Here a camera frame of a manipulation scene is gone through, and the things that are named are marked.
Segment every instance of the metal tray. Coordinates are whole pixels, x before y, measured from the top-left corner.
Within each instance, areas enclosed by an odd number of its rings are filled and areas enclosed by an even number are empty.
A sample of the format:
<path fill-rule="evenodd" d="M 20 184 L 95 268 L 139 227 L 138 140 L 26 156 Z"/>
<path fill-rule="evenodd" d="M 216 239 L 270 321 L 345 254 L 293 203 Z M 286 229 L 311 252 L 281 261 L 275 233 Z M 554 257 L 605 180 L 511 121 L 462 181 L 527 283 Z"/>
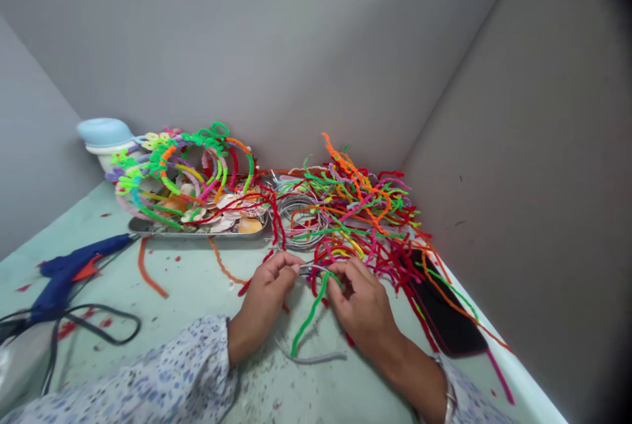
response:
<path fill-rule="evenodd" d="M 209 236 L 212 236 L 214 238 L 226 238 L 227 240 L 258 240 L 265 234 L 268 217 L 267 213 L 264 213 L 259 217 L 259 221 L 261 221 L 263 228 L 254 233 L 179 232 L 171 229 L 166 230 L 163 226 L 156 226 L 154 222 L 141 220 L 135 217 L 127 224 L 127 228 L 131 233 L 136 233 L 140 236 L 161 236 L 163 238 L 208 238 Z"/>

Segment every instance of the wrist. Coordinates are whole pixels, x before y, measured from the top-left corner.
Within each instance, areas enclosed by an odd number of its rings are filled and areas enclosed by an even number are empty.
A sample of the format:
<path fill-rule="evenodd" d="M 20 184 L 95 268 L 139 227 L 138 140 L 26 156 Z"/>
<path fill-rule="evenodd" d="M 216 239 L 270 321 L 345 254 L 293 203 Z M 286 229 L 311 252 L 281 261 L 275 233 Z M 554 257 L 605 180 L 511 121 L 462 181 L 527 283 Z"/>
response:
<path fill-rule="evenodd" d="M 244 324 L 244 318 L 239 313 L 228 322 L 226 335 L 228 337 L 228 360 L 230 367 L 233 368 L 246 359 L 257 346 L 253 343 Z"/>
<path fill-rule="evenodd" d="M 402 375 L 402 369 L 406 366 L 408 342 L 409 340 L 400 331 L 397 331 L 385 341 L 376 356 L 371 357 L 371 361 L 392 383 Z"/>

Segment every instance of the sleeve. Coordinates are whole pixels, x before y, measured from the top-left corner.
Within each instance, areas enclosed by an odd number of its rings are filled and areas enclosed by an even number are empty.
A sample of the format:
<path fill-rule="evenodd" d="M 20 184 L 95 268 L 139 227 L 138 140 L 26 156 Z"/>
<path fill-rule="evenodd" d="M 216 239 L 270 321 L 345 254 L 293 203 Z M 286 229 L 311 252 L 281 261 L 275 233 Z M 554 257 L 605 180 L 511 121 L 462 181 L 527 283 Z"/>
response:
<path fill-rule="evenodd" d="M 131 366 L 14 410 L 9 423 L 217 423 L 232 405 L 226 317 L 204 317 Z"/>
<path fill-rule="evenodd" d="M 519 423 L 496 409 L 449 359 L 438 354 L 433 358 L 443 368 L 448 381 L 450 403 L 446 412 L 446 424 Z"/>

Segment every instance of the tabletop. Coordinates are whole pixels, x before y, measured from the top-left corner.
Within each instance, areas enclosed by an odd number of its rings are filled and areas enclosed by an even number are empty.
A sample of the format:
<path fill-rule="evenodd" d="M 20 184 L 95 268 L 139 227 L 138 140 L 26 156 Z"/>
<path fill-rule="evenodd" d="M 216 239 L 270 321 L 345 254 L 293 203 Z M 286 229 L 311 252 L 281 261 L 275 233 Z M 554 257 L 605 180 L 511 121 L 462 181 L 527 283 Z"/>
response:
<path fill-rule="evenodd" d="M 34 303 L 48 281 L 37 268 L 42 261 L 124 233 L 129 220 L 129 214 L 116 203 L 113 187 L 106 182 L 99 185 L 0 263 L 3 298 L 0 316 Z M 225 267 L 235 277 L 248 280 L 270 251 L 271 234 L 253 242 L 217 240 L 216 245 Z M 169 293 L 166 299 L 143 281 L 138 269 L 139 247 L 137 241 L 124 250 L 79 292 L 71 305 L 105 304 L 133 313 L 142 320 L 140 334 L 128 344 L 116 347 L 88 331 L 71 331 L 59 341 L 51 392 L 79 386 L 113 367 L 133 361 L 174 337 L 197 317 L 209 314 L 232 317 L 239 310 L 240 285 L 222 273 L 208 240 L 152 238 L 148 241 L 145 265 L 152 278 Z M 313 253 L 298 253 L 305 259 L 310 255 Z M 386 289 L 400 330 L 430 354 L 431 347 L 406 297 L 395 295 L 391 286 Z M 291 312 L 281 313 L 273 332 L 288 349 L 313 301 L 305 280 L 299 278 L 286 302 Z M 484 315 L 480 312 L 479 315 L 481 322 L 493 330 Z M 131 321 L 106 313 L 96 313 L 89 320 L 119 338 L 133 330 Z M 507 415 L 523 423 L 565 422 L 519 360 L 495 346 L 492 340 L 488 341 L 513 392 L 514 406 L 507 401 L 486 355 L 457 359 L 453 363 Z M 298 355 L 313 357 L 335 351 L 345 352 L 347 360 L 297 365 L 281 353 L 270 337 L 240 365 L 240 386 L 224 422 L 413 421 L 409 406 L 347 343 L 333 312 L 319 305 L 315 320 L 303 335 Z"/>

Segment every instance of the woman's left hand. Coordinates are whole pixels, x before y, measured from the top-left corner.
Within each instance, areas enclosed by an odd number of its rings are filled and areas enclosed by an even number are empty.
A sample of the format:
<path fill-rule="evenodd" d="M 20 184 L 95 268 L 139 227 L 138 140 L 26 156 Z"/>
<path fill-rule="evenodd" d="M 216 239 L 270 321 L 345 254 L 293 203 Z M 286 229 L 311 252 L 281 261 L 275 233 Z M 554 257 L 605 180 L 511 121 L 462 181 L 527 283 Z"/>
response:
<path fill-rule="evenodd" d="M 241 310 L 228 324 L 228 358 L 234 367 L 266 339 L 305 261 L 279 252 L 255 270 Z"/>

